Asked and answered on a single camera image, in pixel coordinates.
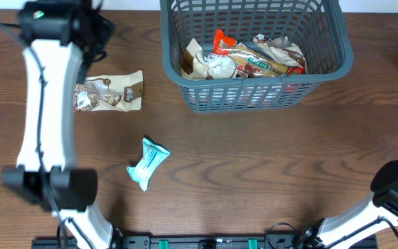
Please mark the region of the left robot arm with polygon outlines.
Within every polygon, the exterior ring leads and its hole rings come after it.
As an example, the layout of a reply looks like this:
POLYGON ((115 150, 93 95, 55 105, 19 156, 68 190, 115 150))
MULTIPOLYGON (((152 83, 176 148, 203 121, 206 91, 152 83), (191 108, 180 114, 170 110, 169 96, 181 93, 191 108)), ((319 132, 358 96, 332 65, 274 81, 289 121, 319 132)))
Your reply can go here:
POLYGON ((18 14, 28 88, 17 164, 4 184, 59 221, 58 246, 72 234, 79 248, 120 248, 121 233, 96 204, 97 172, 77 167, 75 87, 105 56, 114 25, 90 1, 28 1, 18 14))

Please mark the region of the multicolour tissue pack box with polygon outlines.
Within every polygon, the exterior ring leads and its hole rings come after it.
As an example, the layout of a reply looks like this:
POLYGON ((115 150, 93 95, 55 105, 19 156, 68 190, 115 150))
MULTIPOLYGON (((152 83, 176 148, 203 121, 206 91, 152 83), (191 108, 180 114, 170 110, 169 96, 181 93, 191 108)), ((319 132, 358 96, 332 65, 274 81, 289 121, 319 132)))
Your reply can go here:
POLYGON ((249 103, 250 105, 258 102, 271 102, 279 93, 279 86, 244 86, 242 89, 238 87, 229 87, 227 89, 200 89, 197 94, 190 92, 191 102, 195 96, 198 96, 199 103, 204 104, 209 101, 212 105, 226 104, 232 105, 236 102, 238 105, 249 103))

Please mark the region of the beige grain pouch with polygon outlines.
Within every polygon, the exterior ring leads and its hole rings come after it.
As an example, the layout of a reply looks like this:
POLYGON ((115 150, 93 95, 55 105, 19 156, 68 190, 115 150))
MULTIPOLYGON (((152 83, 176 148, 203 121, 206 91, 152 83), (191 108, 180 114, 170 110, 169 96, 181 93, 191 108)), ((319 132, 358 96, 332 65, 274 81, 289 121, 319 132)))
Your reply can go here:
POLYGON ((128 75, 87 77, 77 84, 73 100, 75 112, 138 111, 142 106, 143 71, 128 75))
POLYGON ((307 73, 307 62, 301 49, 292 43, 287 37, 268 39, 263 34, 257 34, 253 42, 264 54, 275 62, 291 67, 299 67, 307 73))

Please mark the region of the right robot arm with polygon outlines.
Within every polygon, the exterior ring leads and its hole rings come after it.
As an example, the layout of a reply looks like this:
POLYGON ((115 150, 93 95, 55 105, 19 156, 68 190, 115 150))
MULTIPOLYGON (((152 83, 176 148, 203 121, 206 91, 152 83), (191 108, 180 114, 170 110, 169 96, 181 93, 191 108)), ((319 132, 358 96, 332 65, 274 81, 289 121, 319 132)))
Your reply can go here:
POLYGON ((398 238, 398 160, 386 163, 375 175, 370 193, 338 216, 321 219, 294 242, 302 248, 350 248, 390 228, 398 238))

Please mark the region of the beige rice pouch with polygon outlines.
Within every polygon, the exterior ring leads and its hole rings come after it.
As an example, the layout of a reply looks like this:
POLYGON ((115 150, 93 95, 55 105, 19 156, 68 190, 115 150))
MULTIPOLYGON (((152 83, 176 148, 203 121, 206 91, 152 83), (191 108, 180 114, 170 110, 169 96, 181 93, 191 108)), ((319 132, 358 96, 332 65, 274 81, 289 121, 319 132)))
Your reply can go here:
POLYGON ((188 80, 220 80, 235 78, 238 74, 235 61, 226 55, 205 52, 192 39, 181 59, 181 76, 188 80))

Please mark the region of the dark grey plastic basket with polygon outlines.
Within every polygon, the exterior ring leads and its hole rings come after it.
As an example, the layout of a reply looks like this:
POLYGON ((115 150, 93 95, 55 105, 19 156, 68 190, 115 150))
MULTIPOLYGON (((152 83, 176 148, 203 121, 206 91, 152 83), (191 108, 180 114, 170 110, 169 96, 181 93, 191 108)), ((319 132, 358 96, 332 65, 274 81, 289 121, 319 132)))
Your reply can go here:
POLYGON ((197 113, 279 109, 297 104, 320 83, 344 77, 353 64, 338 0, 161 0, 162 64, 185 103, 197 113), (213 50, 214 36, 224 33, 253 50, 257 34, 286 37, 307 62, 304 75, 224 80, 187 80, 182 54, 192 39, 213 50))

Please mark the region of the teal white snack packet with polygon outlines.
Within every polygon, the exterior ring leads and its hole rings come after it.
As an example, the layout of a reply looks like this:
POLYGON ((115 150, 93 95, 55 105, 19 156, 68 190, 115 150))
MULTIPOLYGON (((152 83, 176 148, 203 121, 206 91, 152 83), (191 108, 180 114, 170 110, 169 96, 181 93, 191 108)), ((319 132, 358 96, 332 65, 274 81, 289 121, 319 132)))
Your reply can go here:
POLYGON ((157 145, 148 138, 142 139, 143 155, 136 166, 128 166, 129 176, 139 184, 142 191, 147 191, 149 180, 159 165, 171 155, 168 149, 157 145))

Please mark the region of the red orange pasta packet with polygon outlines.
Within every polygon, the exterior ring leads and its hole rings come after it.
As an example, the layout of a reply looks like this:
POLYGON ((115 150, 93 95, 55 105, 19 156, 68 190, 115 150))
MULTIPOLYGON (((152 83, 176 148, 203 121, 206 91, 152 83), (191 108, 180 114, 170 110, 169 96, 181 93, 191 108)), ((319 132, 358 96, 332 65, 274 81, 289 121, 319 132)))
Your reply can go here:
POLYGON ((214 36, 214 53, 232 58, 238 74, 243 78, 305 74, 302 68, 279 64, 261 50, 256 52, 244 43, 225 36, 221 29, 214 36))

